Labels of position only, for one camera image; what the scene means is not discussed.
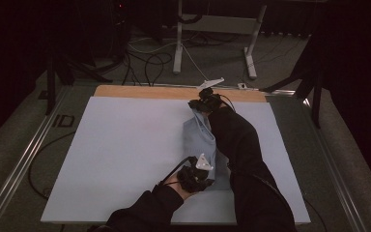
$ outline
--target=metal rail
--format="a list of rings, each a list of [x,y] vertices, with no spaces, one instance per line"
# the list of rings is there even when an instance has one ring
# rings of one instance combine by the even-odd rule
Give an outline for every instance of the metal rail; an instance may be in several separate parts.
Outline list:
[[[16,192],[17,187],[22,181],[23,176],[27,172],[33,157],[41,147],[44,138],[50,130],[50,126],[53,123],[56,113],[58,112],[63,99],[69,93],[70,89],[70,86],[62,87],[61,91],[58,94],[58,103],[53,108],[51,114],[44,117],[34,137],[30,141],[23,155],[14,167],[14,170],[11,172],[5,184],[2,186],[0,190],[0,218],[4,214],[8,204],[10,203],[12,197],[14,196],[14,193]]]
[[[348,218],[349,223],[352,226],[353,231],[355,232],[365,232],[366,227],[363,223],[362,218],[360,217],[359,211],[355,204],[353,197],[342,178],[342,175],[339,172],[339,169],[335,163],[335,160],[328,148],[328,144],[324,139],[321,131],[315,127],[315,124],[310,117],[310,105],[307,100],[304,102],[304,106],[302,107],[303,114],[306,115],[306,123],[308,124],[309,128],[312,129],[315,136],[318,138],[317,141],[323,151],[323,159],[325,165],[327,167],[328,174],[332,180],[333,186],[335,187],[336,193],[339,197],[339,200],[342,204],[342,207],[345,211],[345,214]]]

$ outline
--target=white stand leg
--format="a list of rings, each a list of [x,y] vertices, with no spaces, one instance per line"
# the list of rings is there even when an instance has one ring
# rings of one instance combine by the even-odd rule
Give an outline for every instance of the white stand leg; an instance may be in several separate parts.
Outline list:
[[[252,32],[251,43],[249,44],[249,47],[246,47],[243,50],[243,53],[245,55],[246,67],[248,68],[248,77],[250,79],[257,78],[257,72],[255,71],[254,61],[252,59],[252,50],[254,49],[255,42],[257,41],[266,8],[266,5],[261,6],[261,11],[258,14],[257,20],[254,25],[254,30]]]
[[[243,53],[245,54],[246,67],[248,68],[248,77],[254,80],[257,78],[257,72],[255,71],[254,60],[252,59],[252,55],[246,55],[247,51],[248,47],[245,47],[243,49]]]
[[[183,0],[179,0],[179,16],[183,16],[182,6]],[[183,24],[179,21],[177,23],[177,45],[176,54],[174,55],[174,67],[173,67],[174,74],[178,74],[182,71],[182,56],[183,56],[182,30]]]

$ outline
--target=table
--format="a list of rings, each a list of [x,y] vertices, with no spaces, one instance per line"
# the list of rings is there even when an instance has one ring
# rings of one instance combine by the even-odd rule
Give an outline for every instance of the table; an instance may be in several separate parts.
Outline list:
[[[182,56],[183,56],[183,43],[182,43],[183,30],[239,33],[239,34],[250,34],[251,35],[251,42],[248,47],[244,48],[243,51],[244,51],[246,66],[248,69],[248,77],[250,79],[256,79],[257,72],[255,71],[254,61],[252,59],[252,51],[257,41],[258,34],[261,28],[261,23],[263,21],[266,9],[267,9],[267,5],[263,4],[261,6],[261,10],[258,13],[256,19],[203,15],[203,17],[196,23],[182,24],[179,21],[177,23],[177,45],[176,45],[176,53],[174,56],[173,73],[177,74],[181,72]],[[179,0],[179,16],[184,17],[185,19],[190,19],[190,18],[195,17],[195,15],[183,14],[183,0]]]
[[[180,161],[183,122],[194,88],[104,85],[91,97],[43,212],[43,222],[104,223],[129,207]],[[264,95],[214,89],[256,127],[269,166],[296,223],[310,222],[282,137]],[[173,223],[233,224],[231,190],[203,191],[174,214]]]

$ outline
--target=black jacket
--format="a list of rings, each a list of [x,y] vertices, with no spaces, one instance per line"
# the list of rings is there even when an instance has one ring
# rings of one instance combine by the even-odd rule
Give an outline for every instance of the black jacket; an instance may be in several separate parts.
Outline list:
[[[262,160],[256,129],[229,107],[209,116],[219,151],[229,159],[230,184],[241,231],[296,231],[294,218]],[[168,186],[145,191],[129,208],[114,212],[105,231],[164,231],[184,203]]]

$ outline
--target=white board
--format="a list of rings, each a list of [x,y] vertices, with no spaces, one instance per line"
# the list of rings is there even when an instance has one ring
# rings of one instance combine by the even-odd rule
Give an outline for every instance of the white board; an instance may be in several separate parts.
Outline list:
[[[106,222],[152,190],[181,160],[184,100],[91,97],[43,212],[43,222]],[[264,162],[296,223],[310,222],[271,106],[233,102],[257,130]],[[173,223],[236,223],[230,190],[200,192],[175,212]]]

